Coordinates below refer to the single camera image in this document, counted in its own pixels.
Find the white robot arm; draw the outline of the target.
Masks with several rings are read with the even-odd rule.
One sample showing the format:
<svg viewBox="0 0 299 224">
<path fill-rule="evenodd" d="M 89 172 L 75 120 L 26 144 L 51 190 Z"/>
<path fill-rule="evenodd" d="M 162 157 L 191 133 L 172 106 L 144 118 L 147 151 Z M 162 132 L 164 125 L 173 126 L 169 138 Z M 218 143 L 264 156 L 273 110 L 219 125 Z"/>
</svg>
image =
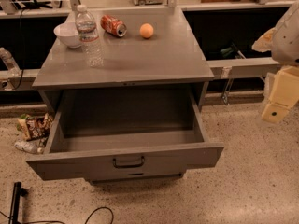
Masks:
<svg viewBox="0 0 299 224">
<path fill-rule="evenodd" d="M 283 65 L 299 65 L 299 1 L 295 1 L 274 28 L 260 36 L 251 47 L 270 51 L 272 59 Z"/>
</svg>

